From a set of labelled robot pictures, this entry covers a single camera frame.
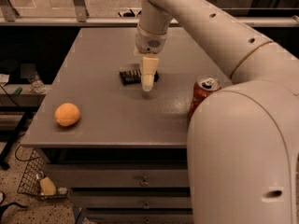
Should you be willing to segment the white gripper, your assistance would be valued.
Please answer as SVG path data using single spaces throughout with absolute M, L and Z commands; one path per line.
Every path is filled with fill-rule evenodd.
M 140 25 L 137 25 L 135 33 L 135 48 L 141 54 L 160 53 L 167 38 L 167 34 L 153 35 L 146 32 Z M 143 91 L 151 91 L 154 83 L 154 76 L 159 65 L 159 58 L 156 55 L 144 55 L 140 62 L 141 84 Z

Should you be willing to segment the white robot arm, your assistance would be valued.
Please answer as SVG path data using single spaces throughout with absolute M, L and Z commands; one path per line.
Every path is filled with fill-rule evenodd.
M 298 224 L 299 62 L 207 0 L 142 0 L 136 47 L 177 20 L 231 79 L 194 111 L 187 138 L 194 224 Z

